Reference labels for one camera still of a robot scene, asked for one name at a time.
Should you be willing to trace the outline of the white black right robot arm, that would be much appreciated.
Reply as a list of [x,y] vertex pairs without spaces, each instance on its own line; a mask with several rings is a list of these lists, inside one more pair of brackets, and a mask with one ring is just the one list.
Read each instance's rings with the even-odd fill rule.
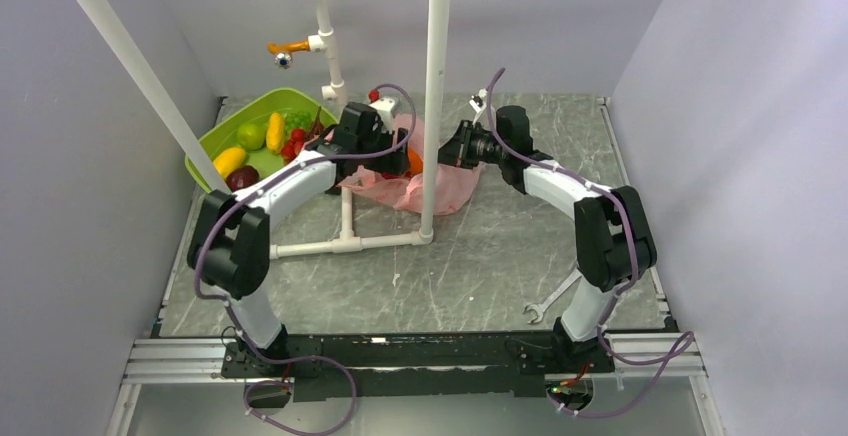
[[603,334],[624,287],[657,262],[657,249],[641,197],[632,186],[611,188],[571,174],[537,150],[525,108],[508,105],[494,126],[463,120],[438,151],[439,163],[474,169],[499,167],[503,180],[522,194],[563,212],[575,226],[577,289],[551,344],[557,367],[574,371],[590,355],[588,342]]

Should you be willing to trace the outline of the orange plastic faucet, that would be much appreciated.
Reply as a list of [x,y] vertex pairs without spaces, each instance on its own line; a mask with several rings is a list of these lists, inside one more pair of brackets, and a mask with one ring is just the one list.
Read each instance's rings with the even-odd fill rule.
[[311,45],[308,39],[288,42],[267,44],[268,52],[274,57],[274,64],[280,69],[288,69],[292,66],[294,54],[299,52],[310,52]]

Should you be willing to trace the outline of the yellow fake corn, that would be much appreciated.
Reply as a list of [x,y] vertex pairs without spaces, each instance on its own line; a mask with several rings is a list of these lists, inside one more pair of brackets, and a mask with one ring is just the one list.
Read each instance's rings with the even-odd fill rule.
[[269,116],[265,146],[269,152],[279,154],[285,142],[285,118],[279,112],[273,112]]

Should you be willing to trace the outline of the green plastic basin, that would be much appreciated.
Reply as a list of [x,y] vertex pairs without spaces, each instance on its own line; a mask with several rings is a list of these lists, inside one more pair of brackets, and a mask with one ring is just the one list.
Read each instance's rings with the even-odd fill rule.
[[[331,106],[319,103],[305,93],[293,88],[279,88],[272,90],[250,102],[246,99],[227,98],[223,103],[221,115],[223,119],[212,130],[207,132],[199,140],[202,148],[213,160],[223,150],[239,146],[236,141],[238,127],[247,122],[263,124],[267,128],[269,116],[273,112],[279,112],[284,117],[290,111],[315,111],[319,106],[323,107],[322,121],[325,128],[337,122],[336,114]],[[286,163],[281,154],[273,154],[264,146],[258,151],[247,151],[247,159],[244,165],[256,168],[261,178],[268,177],[272,173],[282,169]],[[185,166],[189,174],[195,179],[203,191],[209,192],[210,185],[201,176],[194,164],[185,158]]]

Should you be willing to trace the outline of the green fake pear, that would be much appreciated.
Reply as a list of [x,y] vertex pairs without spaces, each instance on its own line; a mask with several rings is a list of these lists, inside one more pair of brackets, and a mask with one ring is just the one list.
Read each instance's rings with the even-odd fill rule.
[[236,141],[245,151],[258,151],[265,146],[267,128],[263,124],[247,122],[236,131]]

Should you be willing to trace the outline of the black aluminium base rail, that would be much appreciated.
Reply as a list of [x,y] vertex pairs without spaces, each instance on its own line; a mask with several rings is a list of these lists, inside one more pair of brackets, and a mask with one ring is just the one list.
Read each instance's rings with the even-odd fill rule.
[[566,350],[551,330],[394,335],[292,335],[293,363],[270,364],[231,337],[142,339],[126,384],[248,384],[284,380],[297,402],[347,397],[509,393],[540,397],[562,380],[649,379],[672,332],[611,332],[610,346]]

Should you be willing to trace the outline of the yellow fake fruit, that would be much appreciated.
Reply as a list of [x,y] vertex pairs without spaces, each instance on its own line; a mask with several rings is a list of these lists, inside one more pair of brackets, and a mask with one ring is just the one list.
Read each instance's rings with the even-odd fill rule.
[[213,159],[213,165],[219,176],[226,180],[230,174],[244,165],[247,159],[247,151],[240,146],[233,146],[223,150]]

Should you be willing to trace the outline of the silver wrench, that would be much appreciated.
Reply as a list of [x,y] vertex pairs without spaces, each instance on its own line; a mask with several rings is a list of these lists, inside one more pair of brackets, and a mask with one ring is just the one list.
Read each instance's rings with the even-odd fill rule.
[[529,314],[529,325],[537,325],[544,319],[544,315],[550,306],[557,301],[571,286],[577,283],[582,277],[581,272],[575,268],[571,273],[552,291],[544,300],[538,303],[528,303],[523,310],[524,314]]

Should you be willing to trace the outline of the green fake grapes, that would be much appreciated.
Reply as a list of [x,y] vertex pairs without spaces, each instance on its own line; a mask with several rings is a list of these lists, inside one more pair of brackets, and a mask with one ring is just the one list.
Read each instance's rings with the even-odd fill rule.
[[287,131],[301,129],[308,131],[314,122],[315,114],[308,111],[290,111],[285,114],[284,121]]

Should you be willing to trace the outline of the red fake cherry bunch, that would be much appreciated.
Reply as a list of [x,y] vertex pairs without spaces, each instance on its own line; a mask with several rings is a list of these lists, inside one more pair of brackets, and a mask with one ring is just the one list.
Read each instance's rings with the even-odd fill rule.
[[315,114],[315,119],[308,131],[301,129],[287,131],[285,127],[285,142],[280,154],[286,164],[293,161],[299,155],[304,145],[317,138],[325,129],[322,121],[323,107],[319,106],[315,111],[310,113]]

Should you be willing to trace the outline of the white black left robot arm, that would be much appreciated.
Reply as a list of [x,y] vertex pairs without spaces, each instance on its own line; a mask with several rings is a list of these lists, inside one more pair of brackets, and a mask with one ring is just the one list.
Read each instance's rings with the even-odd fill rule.
[[340,120],[304,144],[292,162],[244,190],[208,193],[192,236],[188,265],[198,298],[223,303],[248,363],[264,376],[287,362],[288,333],[264,286],[272,230],[313,197],[366,167],[404,174],[415,126],[364,103],[349,103]]

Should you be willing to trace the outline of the orange fake carrot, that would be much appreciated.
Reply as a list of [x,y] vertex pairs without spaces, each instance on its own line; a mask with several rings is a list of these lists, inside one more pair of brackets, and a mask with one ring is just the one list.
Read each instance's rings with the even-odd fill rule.
[[414,177],[423,172],[423,161],[421,157],[412,149],[407,150],[408,170],[407,175]]

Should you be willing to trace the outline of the white PVC pipe frame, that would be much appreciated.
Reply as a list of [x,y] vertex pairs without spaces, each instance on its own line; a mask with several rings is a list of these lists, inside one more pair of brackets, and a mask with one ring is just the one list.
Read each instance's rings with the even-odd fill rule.
[[[186,156],[204,180],[214,189],[224,190],[224,180],[213,169],[212,161],[201,148],[188,123],[150,66],[138,45],[122,23],[108,0],[76,0],[129,76],[148,100]],[[421,246],[432,242],[436,204],[439,128],[444,94],[444,69],[448,18],[451,0],[428,0],[427,63],[424,103],[425,149],[423,155],[423,201],[420,228],[411,233],[358,237],[353,231],[353,196],[344,189],[341,197],[342,229],[340,236],[326,242],[269,245],[273,259],[322,253],[351,253],[390,246]]]

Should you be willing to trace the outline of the pink plastic bag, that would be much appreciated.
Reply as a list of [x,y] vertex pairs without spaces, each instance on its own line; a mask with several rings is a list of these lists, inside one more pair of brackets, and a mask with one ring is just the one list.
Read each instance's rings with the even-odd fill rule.
[[[414,150],[420,157],[424,149],[424,129],[424,123],[418,119],[408,142],[408,149]],[[479,182],[481,170],[481,166],[461,169],[438,164],[434,214],[452,214],[467,203]],[[360,167],[339,186],[395,210],[420,213],[423,208],[423,172],[414,177],[391,177]]]

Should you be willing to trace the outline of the dark red fake apple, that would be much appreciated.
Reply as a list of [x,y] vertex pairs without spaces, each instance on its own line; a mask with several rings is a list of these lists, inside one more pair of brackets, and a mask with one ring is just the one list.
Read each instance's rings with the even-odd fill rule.
[[225,179],[228,188],[235,192],[256,184],[261,176],[256,168],[250,165],[242,166],[231,172]]

